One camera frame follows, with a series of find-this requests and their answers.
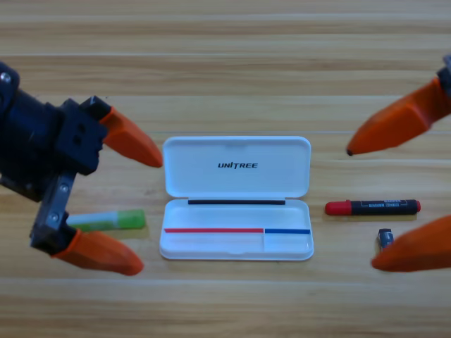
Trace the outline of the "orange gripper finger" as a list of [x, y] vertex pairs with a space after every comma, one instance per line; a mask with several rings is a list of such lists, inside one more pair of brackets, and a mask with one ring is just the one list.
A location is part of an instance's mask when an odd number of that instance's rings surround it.
[[68, 247], [52, 258], [86, 270], [100, 270], [133, 276], [140, 273], [144, 263], [124, 243], [103, 232], [76, 230]]
[[163, 156], [154, 141], [113, 106], [100, 120], [107, 128], [104, 143], [120, 155], [144, 165], [160, 168]]
[[401, 235], [373, 258], [371, 266], [386, 272], [449, 268], [450, 216]]
[[347, 145], [347, 154], [397, 147], [427, 132], [450, 114], [450, 83], [436, 77], [371, 116]]

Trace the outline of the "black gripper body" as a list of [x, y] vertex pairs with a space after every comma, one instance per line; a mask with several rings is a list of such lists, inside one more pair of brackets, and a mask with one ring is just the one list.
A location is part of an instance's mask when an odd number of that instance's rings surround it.
[[97, 169], [107, 129], [71, 99], [43, 104], [19, 86], [2, 63], [1, 185], [40, 204], [30, 245], [53, 256], [75, 238], [66, 206], [76, 175]]
[[444, 92], [451, 91], [451, 72], [450, 72], [450, 64], [451, 64], [451, 55], [447, 54], [443, 57], [444, 67], [441, 68], [437, 72], [437, 76], [440, 82], [440, 87]]

